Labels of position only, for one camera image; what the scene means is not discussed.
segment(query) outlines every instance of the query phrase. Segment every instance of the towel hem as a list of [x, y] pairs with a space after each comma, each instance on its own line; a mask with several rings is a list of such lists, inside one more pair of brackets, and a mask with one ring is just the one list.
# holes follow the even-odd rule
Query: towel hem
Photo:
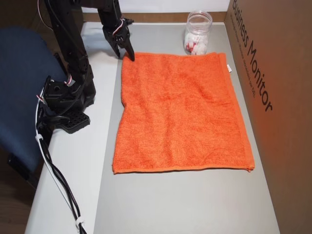
[[114, 170], [114, 174], [121, 174], [121, 173], [134, 173], [134, 172], [171, 172], [171, 171], [192, 171], [192, 170], [206, 170], [206, 169], [244, 169], [248, 172], [252, 170], [249, 168], [248, 165], [223, 165], [223, 164], [211, 164], [205, 166], [193, 166], [193, 167], [166, 167], [166, 168], [129, 168], [129, 169], [117, 169]]
[[219, 58], [220, 58], [220, 64], [221, 64], [222, 71], [224, 74], [225, 82], [227, 84], [228, 92], [231, 96], [231, 99], [235, 102], [234, 103], [234, 110], [235, 110], [236, 119], [238, 122], [240, 136], [241, 136], [241, 138], [243, 140], [243, 144], [244, 144], [246, 161], [248, 162], [247, 163], [248, 168], [246, 168], [246, 169], [247, 170], [253, 170], [254, 169], [254, 157], [253, 157], [253, 153], [252, 153], [252, 150], [250, 147], [247, 132], [245, 129], [244, 119], [243, 119], [243, 116], [242, 116], [242, 113], [241, 113], [241, 110], [239, 107], [239, 103], [238, 103], [237, 98], [236, 98], [234, 87], [233, 87], [232, 82], [231, 82], [231, 76], [230, 76], [229, 70], [227, 68], [226, 55], [224, 53], [220, 53]]

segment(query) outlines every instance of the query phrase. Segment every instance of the white cable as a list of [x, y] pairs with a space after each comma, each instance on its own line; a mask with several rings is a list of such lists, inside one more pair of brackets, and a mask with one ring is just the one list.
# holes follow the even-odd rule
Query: white cable
[[122, 19], [120, 19], [121, 20], [121, 25], [113, 32], [113, 35], [115, 35], [116, 34], [116, 32], [122, 27], [122, 25], [123, 25], [123, 20]]
[[69, 74], [69, 79], [67, 80], [67, 82], [66, 81], [64, 81], [64, 84], [66, 84], [67, 86], [69, 86], [70, 85], [70, 83], [72, 82], [72, 75], [71, 74]]
[[40, 17], [40, 19], [41, 19], [41, 22], [42, 22], [47, 28], [49, 28], [49, 29], [53, 32], [53, 29], [52, 29], [49, 25], [47, 25], [47, 24], [44, 22], [44, 20], [42, 19], [41, 12], [40, 12], [40, 7], [39, 7], [39, 0], [37, 0], [37, 8], [38, 8], [38, 13], [39, 13], [39, 17]]
[[[41, 155], [42, 155], [42, 157], [43, 157], [44, 163], [45, 163], [46, 167], [48, 168], [48, 171], [49, 171], [49, 173], [50, 173], [52, 179], [54, 180], [54, 182], [55, 182], [55, 184], [57, 185], [57, 187], [58, 187], [60, 193], [62, 194], [63, 198], [65, 199], [65, 201], [66, 201], [66, 203], [67, 203], [69, 209], [72, 211], [72, 208], [71, 208], [71, 206], [70, 206], [70, 204], [69, 204], [69, 201], [68, 201], [68, 199], [67, 199], [67, 196], [66, 196], [64, 190], [61, 188], [61, 186], [60, 186], [60, 184], [59, 184], [59, 182], [58, 182], [58, 179], [55, 177], [54, 173], [52, 172], [52, 168], [51, 168], [51, 166], [49, 165], [49, 163], [47, 162], [47, 159], [46, 159], [45, 156], [44, 156], [44, 152], [43, 152], [42, 146], [41, 146], [41, 144], [40, 144], [40, 139], [43, 139], [43, 138], [42, 138], [42, 135], [39, 134], [39, 133], [38, 133], [38, 130], [37, 130], [37, 117], [38, 117], [39, 103], [40, 103], [40, 100], [38, 99], [37, 107], [36, 107], [36, 116], [35, 116], [36, 140], [37, 140], [37, 142], [38, 142], [38, 145], [39, 145], [39, 148], [40, 148]], [[83, 220], [83, 218], [82, 218], [81, 216], [77, 218], [77, 220], [76, 220], [76, 225], [77, 225], [77, 223], [78, 223], [78, 225], [79, 225], [79, 223], [81, 223], [81, 224], [84, 223], [84, 220]]]

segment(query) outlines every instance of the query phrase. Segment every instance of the cardboard box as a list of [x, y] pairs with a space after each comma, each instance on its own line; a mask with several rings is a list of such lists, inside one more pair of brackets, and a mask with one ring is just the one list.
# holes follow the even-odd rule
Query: cardboard box
[[311, 9], [231, 0], [225, 20], [282, 234], [312, 233]]

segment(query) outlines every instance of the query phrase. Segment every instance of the gray table surface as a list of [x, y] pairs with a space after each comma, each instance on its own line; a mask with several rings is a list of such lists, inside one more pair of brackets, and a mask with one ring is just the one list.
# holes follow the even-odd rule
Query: gray table surface
[[[184, 25], [132, 25], [136, 52], [185, 55]], [[214, 24], [209, 52], [224, 52], [244, 117], [255, 169], [208, 169], [113, 175], [112, 162], [122, 116], [118, 62], [95, 234], [278, 234], [267, 182], [236, 72], [227, 32]]]

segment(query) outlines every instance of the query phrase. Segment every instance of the wooden floor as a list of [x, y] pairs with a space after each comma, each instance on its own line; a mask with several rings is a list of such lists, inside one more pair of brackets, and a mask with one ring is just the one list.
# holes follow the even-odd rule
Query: wooden floor
[[22, 234], [35, 190], [6, 161], [7, 153], [0, 149], [0, 233]]

